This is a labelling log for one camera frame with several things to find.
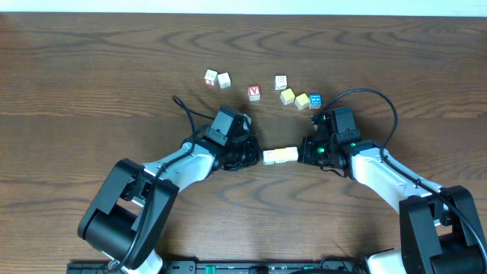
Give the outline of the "white block green side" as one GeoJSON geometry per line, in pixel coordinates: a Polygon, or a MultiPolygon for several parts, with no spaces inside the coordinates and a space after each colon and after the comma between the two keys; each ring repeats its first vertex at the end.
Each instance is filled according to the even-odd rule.
{"type": "Polygon", "coordinates": [[[270,165],[270,164],[275,163],[275,151],[274,150],[263,151],[263,163],[265,165],[270,165]]]}

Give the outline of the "white ladybug block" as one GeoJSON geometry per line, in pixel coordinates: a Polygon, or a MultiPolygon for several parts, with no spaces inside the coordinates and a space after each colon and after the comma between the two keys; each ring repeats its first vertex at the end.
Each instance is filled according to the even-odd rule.
{"type": "Polygon", "coordinates": [[[287,161],[296,161],[298,159],[299,153],[297,147],[287,147],[285,150],[287,161]]]}

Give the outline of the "yellow block letter O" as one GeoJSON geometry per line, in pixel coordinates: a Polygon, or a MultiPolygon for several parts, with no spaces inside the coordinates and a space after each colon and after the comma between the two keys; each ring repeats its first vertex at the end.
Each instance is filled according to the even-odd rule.
{"type": "Polygon", "coordinates": [[[273,151],[273,159],[276,164],[288,161],[288,151],[286,148],[277,148],[273,151]]]}

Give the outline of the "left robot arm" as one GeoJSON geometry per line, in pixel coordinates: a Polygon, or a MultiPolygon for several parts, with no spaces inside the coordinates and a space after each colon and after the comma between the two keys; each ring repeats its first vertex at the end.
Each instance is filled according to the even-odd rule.
{"type": "Polygon", "coordinates": [[[155,245],[178,193],[217,170],[238,171],[259,162],[248,115],[221,107],[211,125],[193,128],[173,154],[137,164],[118,161],[78,226],[78,236],[107,255],[107,273],[157,273],[155,245]]]}

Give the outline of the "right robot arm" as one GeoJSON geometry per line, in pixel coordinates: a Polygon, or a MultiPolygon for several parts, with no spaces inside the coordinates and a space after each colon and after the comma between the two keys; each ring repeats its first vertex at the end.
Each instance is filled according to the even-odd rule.
{"type": "Polygon", "coordinates": [[[399,214],[400,248],[367,257],[367,273],[486,271],[485,236],[469,190],[426,180],[380,143],[362,139],[349,108],[311,121],[317,133],[304,137],[299,162],[369,187],[399,214]]]}

